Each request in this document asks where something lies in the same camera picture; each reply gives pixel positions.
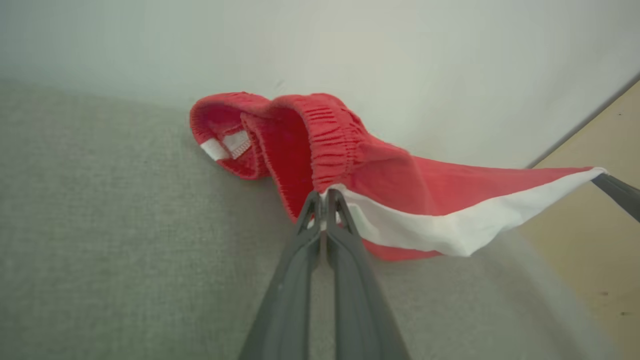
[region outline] white stripe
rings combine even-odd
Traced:
[[[208,139],[204,143],[200,144],[200,147],[204,152],[207,153],[213,160],[227,159],[229,157],[229,153],[225,150],[220,143],[214,139]]]
[[[352,192],[343,184],[330,187],[342,192],[358,232],[373,243],[469,256],[488,244],[499,232],[523,224],[604,172],[603,168],[592,168],[442,216],[405,213]]]
[[[222,139],[222,143],[225,144],[231,154],[229,154],[228,151],[226,151],[225,148],[222,147],[222,145],[220,145],[220,143],[214,138],[201,143],[200,147],[207,153],[207,155],[216,161],[229,158],[233,158],[234,160],[238,159],[240,155],[244,154],[244,152],[251,147],[249,135],[245,130],[225,136]]]

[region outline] clothing tag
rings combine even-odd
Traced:
[[[244,154],[251,147],[251,141],[249,140],[249,135],[245,130],[238,131],[235,134],[227,135],[222,139],[222,143],[229,149],[231,152],[231,157],[235,160],[240,157],[240,155]]]

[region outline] gray couch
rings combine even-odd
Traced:
[[[293,225],[187,111],[0,83],[0,359],[233,359]],[[414,359],[612,359],[517,234],[471,258],[372,260]],[[333,358],[332,271],[311,358]]]

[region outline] wooden surface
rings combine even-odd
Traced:
[[[640,83],[536,168],[606,168],[640,188]],[[640,359],[640,223],[588,183],[520,227],[620,347]]]

